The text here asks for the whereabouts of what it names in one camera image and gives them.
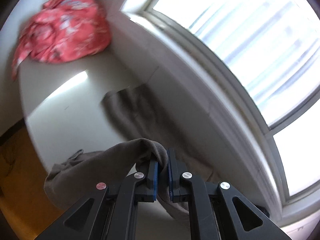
wall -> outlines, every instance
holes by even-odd
[[[47,0],[19,0],[0,30],[0,135],[23,118],[19,84],[11,80],[11,61],[19,31]]]

window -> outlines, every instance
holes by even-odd
[[[320,90],[320,20],[307,0],[151,0],[146,11],[200,40],[246,89],[277,145],[287,195],[320,180],[320,102],[310,104]]]

window frame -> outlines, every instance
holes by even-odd
[[[311,106],[320,99],[320,85],[308,95],[302,102],[300,102],[294,109],[288,112],[286,115],[281,117],[279,120],[268,126],[261,114],[255,105],[253,99],[250,97],[248,92],[236,78],[236,76],[229,70],[229,68],[220,60],[217,55],[211,51],[201,40],[199,40],[195,35],[189,32],[187,29],[183,28],[180,24],[167,17],[166,15],[153,9],[154,5],[159,0],[147,0],[145,5],[137,12],[138,15],[146,18],[161,30],[163,30],[167,35],[173,38],[178,44],[180,44],[184,49],[186,49],[196,60],[198,60],[204,69],[211,74],[212,77],[215,75],[215,70],[213,66],[218,69],[222,74],[223,78],[229,82],[232,86],[232,90],[236,91],[237,94],[232,93],[231,97],[238,98],[235,100],[236,104],[239,105],[239,102],[242,101],[245,105],[245,108],[249,109],[250,114],[255,119],[255,122],[258,124],[261,129],[265,139],[268,142],[268,146],[271,149],[271,158],[274,162],[270,163],[273,176],[275,177],[276,184],[280,193],[280,198],[283,206],[294,203],[316,190],[320,189],[320,180],[316,183],[310,185],[306,189],[290,196],[289,189],[287,185],[287,180],[282,164],[282,160],[277,149],[273,135],[290,125],[301,115],[303,115]],[[320,7],[314,1],[309,2],[312,5],[312,8],[317,13],[320,11]],[[209,64],[203,64],[204,58],[209,61]]]

brown floor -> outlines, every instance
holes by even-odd
[[[25,127],[0,146],[0,209],[20,240],[34,240],[62,214],[44,193],[46,176]]]

crumpled red garment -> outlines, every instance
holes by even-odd
[[[103,51],[110,41],[105,10],[95,0],[49,0],[21,33],[12,78],[29,54],[40,62],[68,62]]]

